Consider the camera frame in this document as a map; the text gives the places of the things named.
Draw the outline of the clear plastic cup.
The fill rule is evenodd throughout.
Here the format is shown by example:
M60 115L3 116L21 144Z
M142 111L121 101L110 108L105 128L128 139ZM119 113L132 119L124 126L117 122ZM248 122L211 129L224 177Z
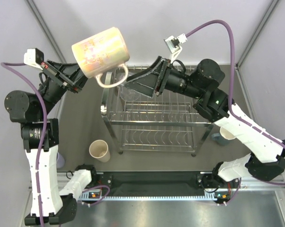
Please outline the clear plastic cup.
M140 94L134 90L126 88L124 85L119 86L120 98L125 102L133 102L140 98Z

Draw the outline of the beige tumbler cup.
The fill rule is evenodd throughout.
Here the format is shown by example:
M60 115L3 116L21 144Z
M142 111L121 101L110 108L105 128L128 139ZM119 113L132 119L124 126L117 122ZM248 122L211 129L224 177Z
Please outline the beige tumbler cup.
M96 140L89 146L89 154L96 160L106 163L110 160L108 144L104 140Z

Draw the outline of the lavender cup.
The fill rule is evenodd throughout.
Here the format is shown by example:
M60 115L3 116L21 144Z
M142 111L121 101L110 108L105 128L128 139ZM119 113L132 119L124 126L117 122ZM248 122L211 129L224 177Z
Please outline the lavender cup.
M61 169L61 168L64 167L64 165L65 165L64 157L59 152L57 152L57 155L56 155L56 168L57 169Z

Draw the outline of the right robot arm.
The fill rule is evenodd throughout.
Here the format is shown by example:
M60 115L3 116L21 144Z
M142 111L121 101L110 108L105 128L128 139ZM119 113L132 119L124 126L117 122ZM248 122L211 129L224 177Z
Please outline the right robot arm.
M242 158L218 163L210 175L202 178L202 187L221 188L246 176L269 182L285 170L285 140L267 134L219 89L224 77L211 59L202 60L187 74L185 68L178 70L169 60L158 57L147 69L129 76L125 87L148 97L169 90L194 98L193 108L199 115L227 130L250 150Z

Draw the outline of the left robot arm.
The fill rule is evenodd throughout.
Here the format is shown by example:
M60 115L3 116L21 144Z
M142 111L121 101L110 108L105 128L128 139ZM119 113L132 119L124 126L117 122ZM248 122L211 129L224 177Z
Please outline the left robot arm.
M14 90L4 106L10 120L20 124L20 134L30 165L32 207L26 226L62 225L74 220L77 201L84 190L98 183L93 165L78 166L61 190L57 180L58 119L47 116L67 91L78 93L87 82L76 63L40 63L40 85L33 92Z

